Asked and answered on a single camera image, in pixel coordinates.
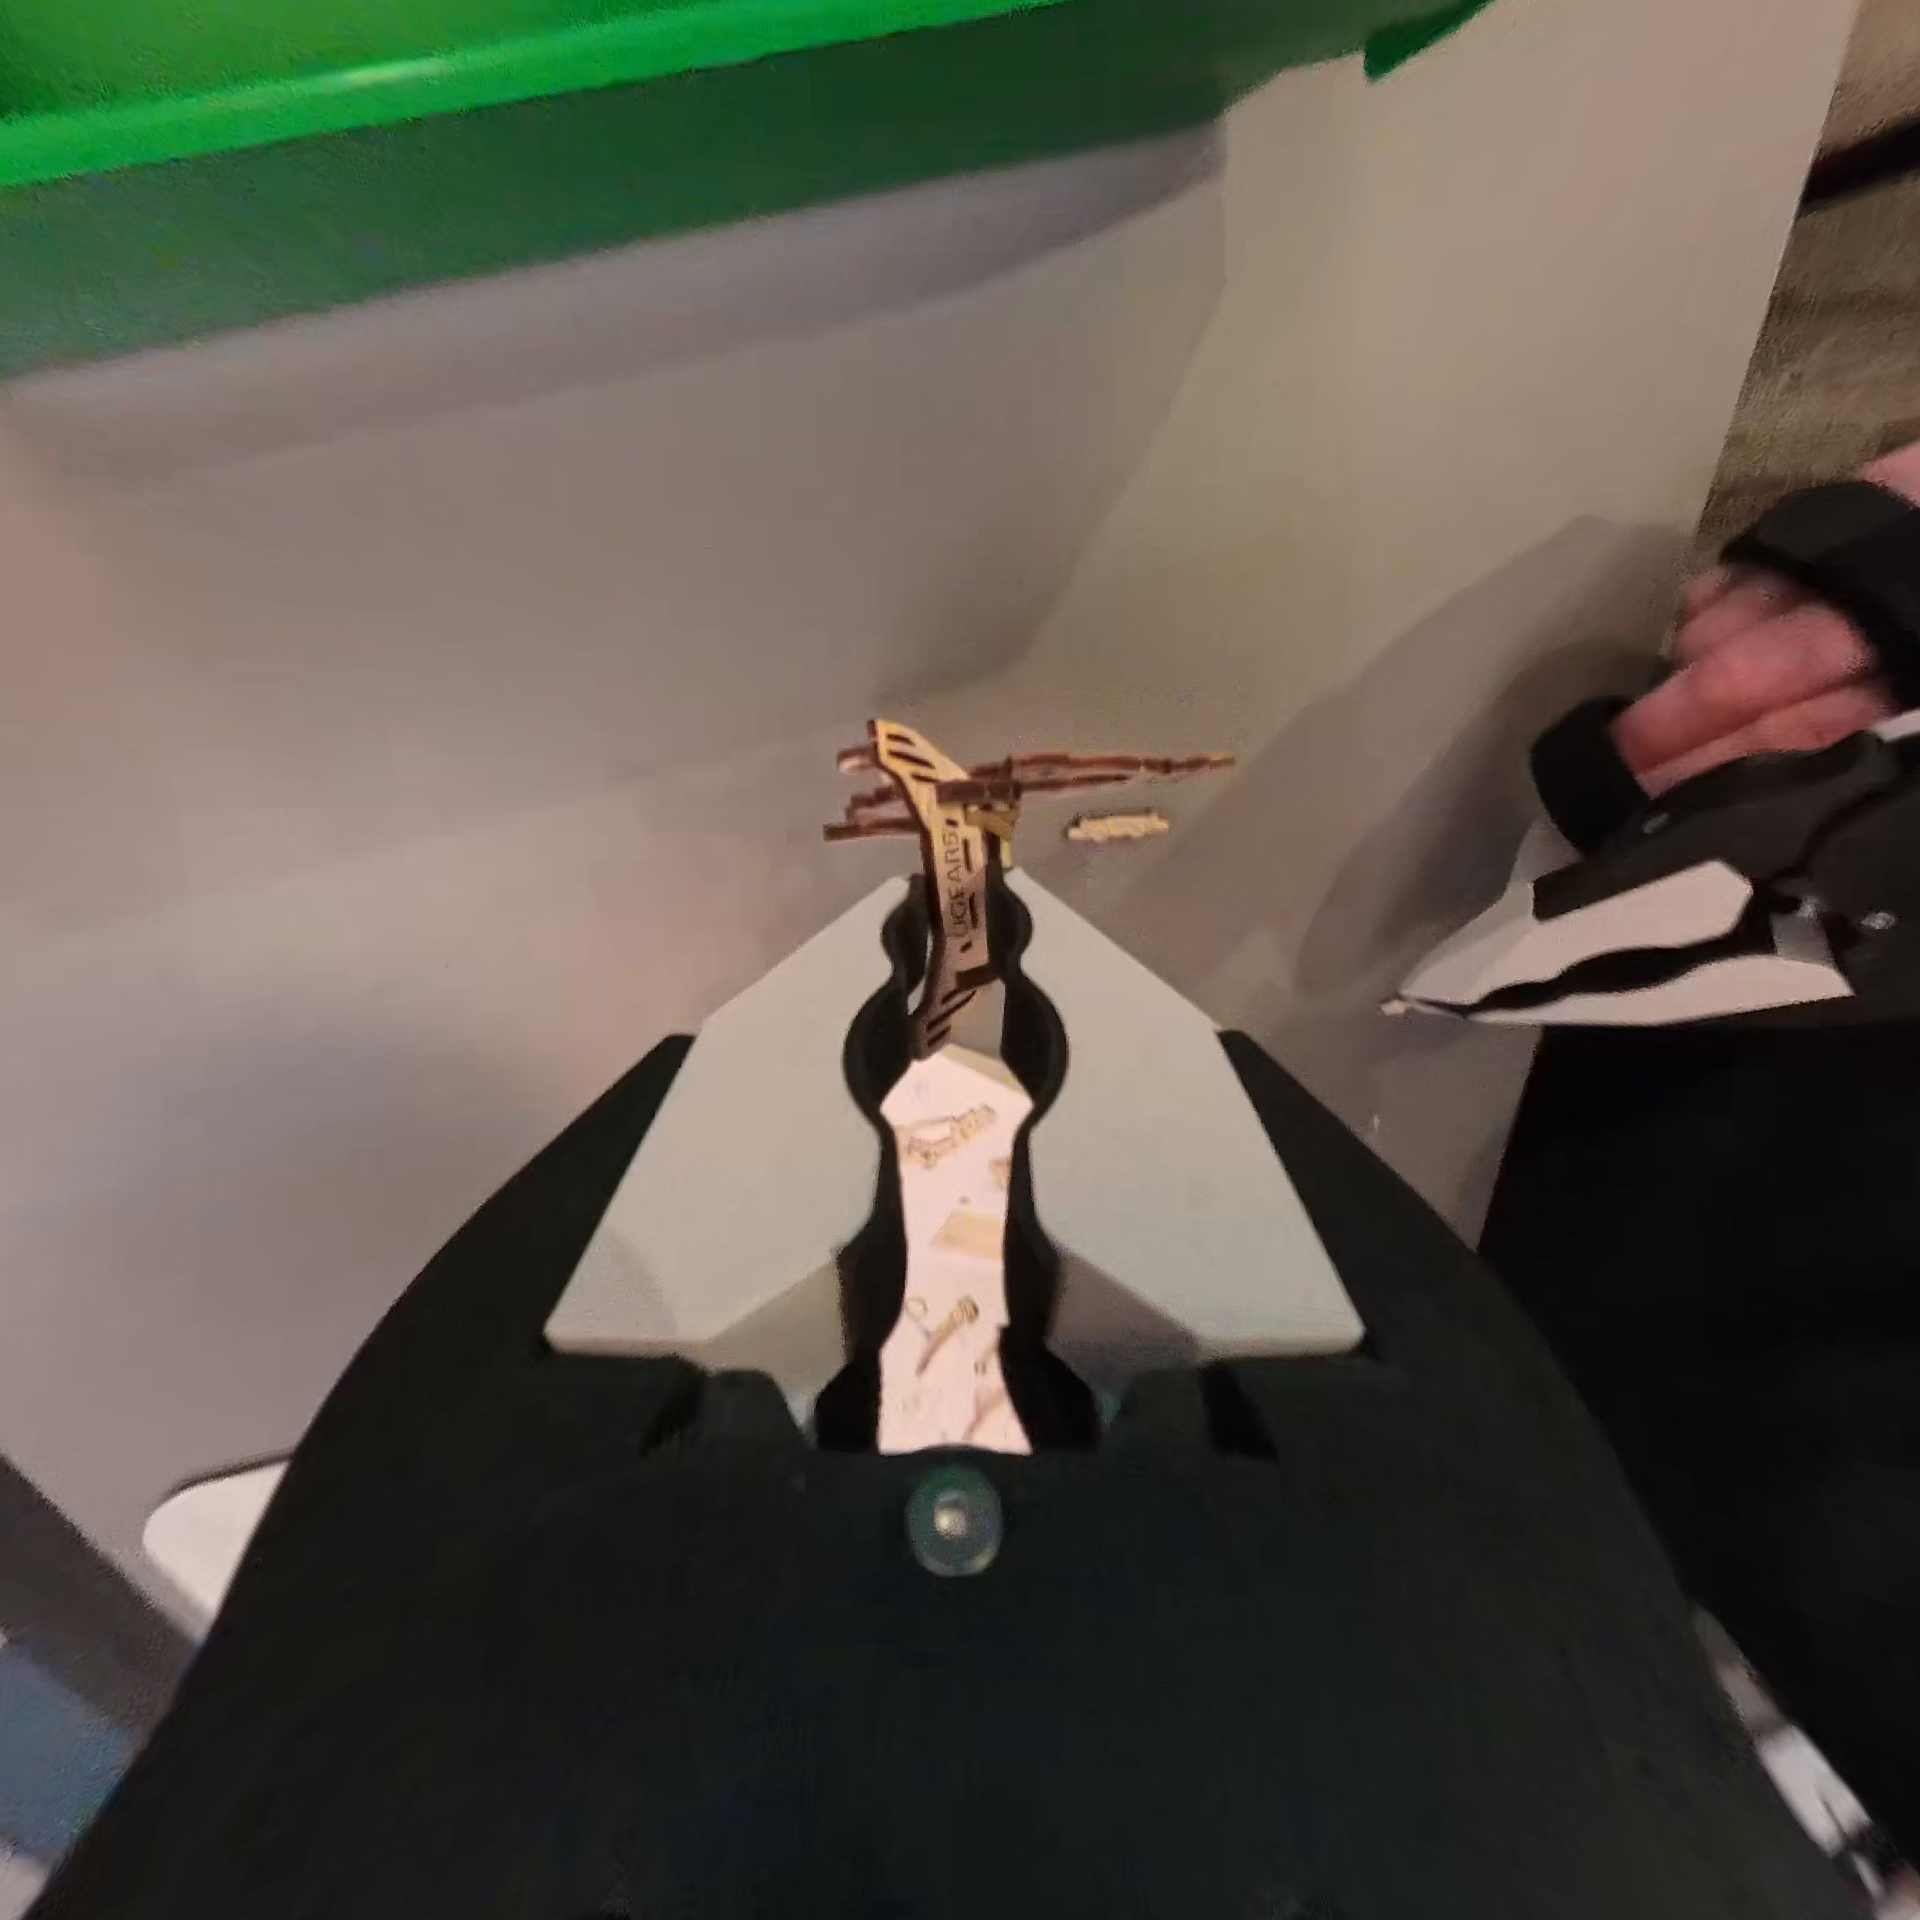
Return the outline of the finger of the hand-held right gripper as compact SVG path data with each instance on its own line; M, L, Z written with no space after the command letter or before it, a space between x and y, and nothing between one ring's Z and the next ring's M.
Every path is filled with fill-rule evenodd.
M1749 916L1778 916L1759 885L1723 861L1693 861L1596 896L1605 861L1516 872L1503 896L1451 933L1394 996L1429 1018L1463 1018L1499 990L1546 988L1583 962L1641 948L1688 950L1729 938Z
M1477 1025L1652 1029L1744 1018L1855 1011L1818 918L1749 916L1715 944L1631 950L1583 962L1546 988L1499 990L1463 1018Z

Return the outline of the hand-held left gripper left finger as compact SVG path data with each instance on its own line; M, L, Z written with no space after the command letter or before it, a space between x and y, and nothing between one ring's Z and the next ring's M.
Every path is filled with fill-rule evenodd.
M888 881L703 1025L544 1322L554 1353L763 1374L810 1424L880 1181L848 1032L893 979L883 930L911 889Z

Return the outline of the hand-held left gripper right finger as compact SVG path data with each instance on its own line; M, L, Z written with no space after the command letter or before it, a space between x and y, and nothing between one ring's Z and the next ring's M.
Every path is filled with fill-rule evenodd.
M1346 1358L1364 1324L1227 1035L1061 898L992 883L1000 1056L1026 1094L1000 1372L1021 1449L1090 1449L1124 1390Z

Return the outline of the wooden model assembly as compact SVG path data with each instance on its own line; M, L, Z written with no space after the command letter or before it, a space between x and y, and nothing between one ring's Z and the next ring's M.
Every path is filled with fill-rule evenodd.
M871 774L875 786L856 794L824 838L920 844L929 964L913 1011L915 1054L944 1049L975 996L1003 979L992 898L1012 861L1025 801L1211 778L1235 766L1231 752L1015 752L962 764L915 728L873 717L866 738L839 752L836 769Z

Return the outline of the person's right hand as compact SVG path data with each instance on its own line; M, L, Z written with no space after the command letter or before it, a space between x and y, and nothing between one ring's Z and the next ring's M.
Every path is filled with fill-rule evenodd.
M1823 752L1915 712L1919 445L1767 506L1688 587L1666 672L1612 725L1633 785Z

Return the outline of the illustrated instruction booklet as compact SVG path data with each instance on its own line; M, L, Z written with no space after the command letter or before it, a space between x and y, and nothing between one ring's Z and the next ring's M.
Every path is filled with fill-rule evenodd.
M880 1347L877 1451L1031 1449L1001 1366L1015 1146L1033 1110L967 1048L913 1062L880 1105L903 1201L903 1299Z

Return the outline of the person's black trousers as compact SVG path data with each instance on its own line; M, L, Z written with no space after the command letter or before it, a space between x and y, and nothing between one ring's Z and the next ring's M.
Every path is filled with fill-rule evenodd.
M1915 1021L1548 1033L1480 1251L1915 1864Z

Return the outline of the green plastic bin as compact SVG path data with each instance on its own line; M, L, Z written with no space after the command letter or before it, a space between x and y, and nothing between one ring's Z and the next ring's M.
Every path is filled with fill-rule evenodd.
M1178 136L1480 11L4 2L2 371Z

